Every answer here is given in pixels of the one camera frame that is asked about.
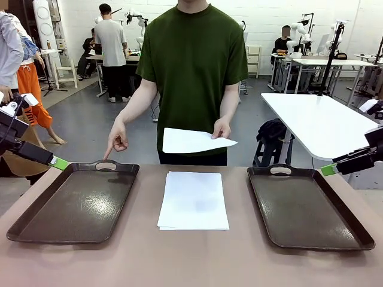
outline orange pants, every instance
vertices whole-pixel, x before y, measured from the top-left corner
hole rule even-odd
[[[17,82],[20,94],[32,94],[38,104],[24,110],[32,126],[39,124],[46,129],[52,125],[52,117],[42,106],[41,89],[38,82],[37,71],[34,63],[23,65],[17,71]]]

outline man's left arm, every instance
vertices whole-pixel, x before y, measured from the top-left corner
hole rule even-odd
[[[246,46],[241,27],[238,26],[238,29],[235,29],[232,38],[229,62],[225,73],[225,91],[220,107],[220,119],[214,124],[213,139],[229,137],[231,133],[230,122],[239,102],[239,84],[248,77]]]

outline white paper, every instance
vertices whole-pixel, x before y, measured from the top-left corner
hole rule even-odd
[[[236,145],[230,139],[211,139],[212,134],[195,130],[179,130],[165,127],[162,151],[167,154],[189,154]]]
[[[168,173],[157,225],[161,230],[228,230],[221,174]]]

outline white t-shirt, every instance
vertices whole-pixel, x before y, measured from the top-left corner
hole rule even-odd
[[[126,65],[122,43],[126,43],[121,24],[113,20],[103,20],[95,27],[95,42],[101,44],[105,67]]]

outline man's right hand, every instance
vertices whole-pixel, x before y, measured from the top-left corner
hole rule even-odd
[[[114,121],[108,138],[108,148],[104,155],[104,160],[108,159],[113,148],[119,152],[128,148],[129,143],[126,138],[126,129],[124,122],[117,117]]]
[[[2,99],[4,103],[9,103],[13,99],[11,88],[0,85],[0,91],[4,94]]]

